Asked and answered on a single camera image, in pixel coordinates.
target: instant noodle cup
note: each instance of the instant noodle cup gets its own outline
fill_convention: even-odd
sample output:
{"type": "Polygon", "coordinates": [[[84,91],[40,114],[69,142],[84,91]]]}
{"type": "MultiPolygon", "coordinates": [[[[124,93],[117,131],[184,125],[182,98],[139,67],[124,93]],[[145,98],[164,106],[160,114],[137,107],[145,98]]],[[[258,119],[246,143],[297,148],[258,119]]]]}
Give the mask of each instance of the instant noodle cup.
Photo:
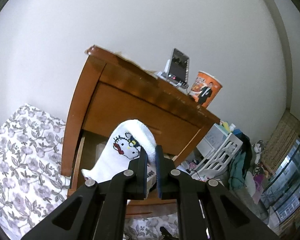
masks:
{"type": "Polygon", "coordinates": [[[200,105],[207,107],[221,88],[222,85],[215,77],[204,71],[199,71],[189,94],[200,105]]]}

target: white wall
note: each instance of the white wall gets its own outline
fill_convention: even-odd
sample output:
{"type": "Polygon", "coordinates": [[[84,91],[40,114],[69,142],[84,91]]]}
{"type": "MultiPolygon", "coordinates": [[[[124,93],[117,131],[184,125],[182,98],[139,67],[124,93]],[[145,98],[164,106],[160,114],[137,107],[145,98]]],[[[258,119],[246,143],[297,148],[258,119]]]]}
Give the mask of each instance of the white wall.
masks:
{"type": "Polygon", "coordinates": [[[0,124],[28,102],[66,119],[92,44],[162,70],[174,47],[224,88],[209,110],[267,139],[286,102],[285,67],[263,0],[10,0],[0,13],[0,124]]]}
{"type": "Polygon", "coordinates": [[[274,0],[286,27],[292,59],[290,112],[300,120],[300,13],[291,0],[274,0]]]}

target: silver screw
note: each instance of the silver screw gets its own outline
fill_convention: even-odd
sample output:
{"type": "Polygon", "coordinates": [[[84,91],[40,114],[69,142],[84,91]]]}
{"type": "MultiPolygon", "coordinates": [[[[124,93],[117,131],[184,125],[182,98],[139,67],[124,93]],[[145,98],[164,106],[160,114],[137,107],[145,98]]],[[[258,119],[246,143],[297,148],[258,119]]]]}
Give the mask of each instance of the silver screw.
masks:
{"type": "Polygon", "coordinates": [[[123,172],[124,175],[126,175],[127,177],[132,176],[133,175],[133,171],[132,170],[125,170],[123,172]]]}
{"type": "Polygon", "coordinates": [[[87,179],[85,185],[87,187],[92,187],[96,182],[93,179],[87,179]]]}
{"type": "Polygon", "coordinates": [[[177,169],[174,169],[174,170],[170,171],[170,173],[173,176],[179,176],[181,172],[179,170],[177,170],[177,169]]]}
{"type": "Polygon", "coordinates": [[[209,179],[208,183],[210,186],[213,186],[213,187],[218,185],[218,181],[216,179],[209,179]]]}

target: phone screen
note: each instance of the phone screen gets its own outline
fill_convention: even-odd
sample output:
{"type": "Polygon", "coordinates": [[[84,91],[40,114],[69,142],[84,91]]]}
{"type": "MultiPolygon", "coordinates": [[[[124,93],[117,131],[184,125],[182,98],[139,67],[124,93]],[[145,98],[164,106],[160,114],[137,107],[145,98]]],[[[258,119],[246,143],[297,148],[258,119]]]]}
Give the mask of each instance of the phone screen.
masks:
{"type": "Polygon", "coordinates": [[[169,69],[169,78],[186,85],[186,75],[189,57],[181,51],[174,49],[169,69]]]}

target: drawer front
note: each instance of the drawer front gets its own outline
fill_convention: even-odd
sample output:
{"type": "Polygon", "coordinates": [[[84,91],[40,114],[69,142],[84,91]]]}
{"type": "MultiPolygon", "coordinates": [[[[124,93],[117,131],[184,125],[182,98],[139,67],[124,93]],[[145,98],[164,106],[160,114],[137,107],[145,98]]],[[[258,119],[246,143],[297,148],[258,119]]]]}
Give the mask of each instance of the drawer front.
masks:
{"type": "Polygon", "coordinates": [[[91,98],[82,128],[109,137],[121,122],[129,119],[143,122],[163,151],[173,155],[178,155],[198,131],[189,122],[101,82],[91,98]]]}

